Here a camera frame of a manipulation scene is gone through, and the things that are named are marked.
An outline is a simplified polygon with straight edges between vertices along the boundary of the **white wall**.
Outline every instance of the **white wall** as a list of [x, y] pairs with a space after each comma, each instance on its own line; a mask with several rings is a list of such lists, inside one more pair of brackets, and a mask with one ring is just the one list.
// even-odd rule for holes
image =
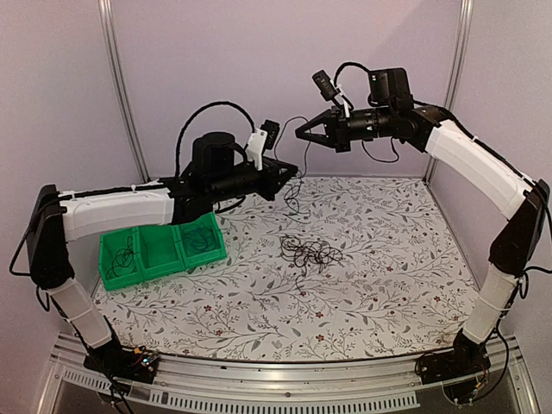
[[[260, 125], [312, 118], [329, 107], [311, 80], [330, 76], [345, 60], [366, 66], [407, 69], [411, 88], [427, 102], [442, 103], [453, 59], [459, 0], [210, 0], [113, 2], [122, 63], [138, 134], [150, 173], [174, 171], [174, 146], [191, 113], [213, 100], [232, 100]], [[340, 77], [357, 107], [366, 107], [367, 77], [346, 69]], [[305, 142], [287, 130], [283, 160], [303, 165]], [[248, 125], [232, 109], [215, 109], [189, 128], [182, 165], [193, 139], [228, 130], [244, 144]], [[371, 161], [356, 142], [335, 155], [312, 146], [310, 173], [422, 176], [427, 158], [399, 145], [400, 163]], [[392, 153], [388, 140], [368, 144], [380, 158]]]
[[[468, 129], [534, 179], [552, 183], [552, 8], [549, 2], [475, 2], [467, 60], [454, 112]], [[470, 184], [439, 166], [434, 189], [462, 248], [484, 279], [488, 248], [504, 227]], [[550, 268], [545, 230], [533, 263]], [[544, 413], [552, 412], [552, 278], [533, 273], [530, 293], [507, 317]]]
[[[0, 3], [0, 412], [28, 414], [53, 341], [46, 314], [9, 259], [38, 190], [91, 189], [138, 182], [94, 1]], [[97, 241], [71, 250], [77, 269], [96, 272]], [[24, 261], [19, 268], [26, 269]]]

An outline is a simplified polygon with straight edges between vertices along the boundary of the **floral tablecloth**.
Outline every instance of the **floral tablecloth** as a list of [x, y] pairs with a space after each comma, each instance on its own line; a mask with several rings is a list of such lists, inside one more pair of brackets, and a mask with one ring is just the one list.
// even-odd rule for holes
[[[122, 342], [251, 361], [342, 360], [448, 346], [477, 296], [419, 179], [306, 178], [299, 211], [248, 197], [218, 216], [228, 259], [106, 292], [96, 304]], [[343, 259], [321, 273], [279, 238], [320, 238]]]

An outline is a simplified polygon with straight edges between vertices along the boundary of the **floral pattern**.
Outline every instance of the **floral pattern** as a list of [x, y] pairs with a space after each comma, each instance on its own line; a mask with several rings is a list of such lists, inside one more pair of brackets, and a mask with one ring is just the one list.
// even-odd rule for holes
[[[452, 342], [477, 291], [421, 180], [307, 178], [294, 215], [282, 196], [248, 197], [217, 217], [222, 262], [114, 292], [101, 286], [96, 304], [122, 342], [250, 361], [381, 357]], [[328, 241], [343, 259], [303, 273], [281, 257], [281, 235]]]

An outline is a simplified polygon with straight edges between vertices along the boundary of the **robotic arm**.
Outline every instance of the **robotic arm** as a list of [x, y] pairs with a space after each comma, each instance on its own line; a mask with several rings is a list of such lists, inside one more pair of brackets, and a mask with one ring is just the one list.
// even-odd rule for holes
[[[227, 133], [210, 133], [196, 139], [192, 161], [177, 177], [85, 192], [59, 192], [55, 185], [41, 189], [22, 240], [27, 242], [30, 276], [37, 291], [46, 291], [60, 315], [77, 331], [89, 354], [86, 367], [109, 379], [151, 383], [157, 367], [156, 354], [143, 348], [122, 347], [107, 319], [75, 280], [66, 243], [115, 229], [188, 223], [212, 211], [213, 204], [232, 198], [239, 198], [240, 203], [248, 194], [274, 200], [298, 169], [262, 156], [267, 147], [265, 141], [273, 141], [279, 129], [275, 122], [268, 126], [267, 130], [261, 127], [252, 134], [248, 150], [238, 146], [234, 136]], [[234, 165], [236, 152], [243, 162]]]
[[[424, 383], [449, 380], [489, 367], [485, 343], [518, 293], [519, 280], [541, 236], [549, 186], [520, 173], [472, 136], [448, 110], [414, 101], [402, 68], [369, 71], [372, 108], [350, 110], [324, 71], [313, 76], [332, 106], [296, 130], [299, 139], [350, 151], [351, 141], [391, 136], [454, 168], [498, 207], [508, 223], [490, 250], [485, 284], [449, 354], [421, 357]], [[324, 134], [309, 132], [323, 125]]]

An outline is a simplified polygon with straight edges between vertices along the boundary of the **vertical metal post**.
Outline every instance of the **vertical metal post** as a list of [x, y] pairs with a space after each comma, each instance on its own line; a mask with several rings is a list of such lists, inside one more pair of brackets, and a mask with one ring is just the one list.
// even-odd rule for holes
[[140, 140], [138, 139], [138, 134], [136, 133], [136, 126], [132, 117], [132, 110], [130, 109], [129, 96], [127, 94], [124, 77], [122, 75], [121, 57], [119, 56], [119, 50], [117, 48], [111, 1], [98, 0], [98, 4], [102, 20], [105, 47], [107, 48], [107, 55], [110, 62], [111, 74], [113, 75], [113, 83], [115, 84], [115, 91], [119, 102], [119, 108], [121, 110], [122, 120], [127, 131], [127, 137], [129, 138], [130, 150], [132, 151], [132, 155], [135, 159], [136, 168], [138, 169], [141, 180], [146, 183], [150, 181], [150, 177], [147, 171], [146, 159], [144, 158], [144, 153], [141, 149]]
[[[456, 36], [455, 56], [450, 71], [450, 78], [448, 79], [447, 95], [444, 103], [444, 107], [448, 110], [452, 110], [455, 104], [456, 92], [458, 91], [462, 67], [464, 66], [464, 60], [466, 58], [467, 41], [469, 38], [469, 29], [472, 24], [473, 12], [474, 0], [462, 0], [460, 20], [458, 22], [458, 35]], [[425, 175], [423, 176], [423, 180], [428, 186], [431, 185], [431, 181], [435, 176], [437, 165], [438, 161], [434, 158], [430, 158]]]

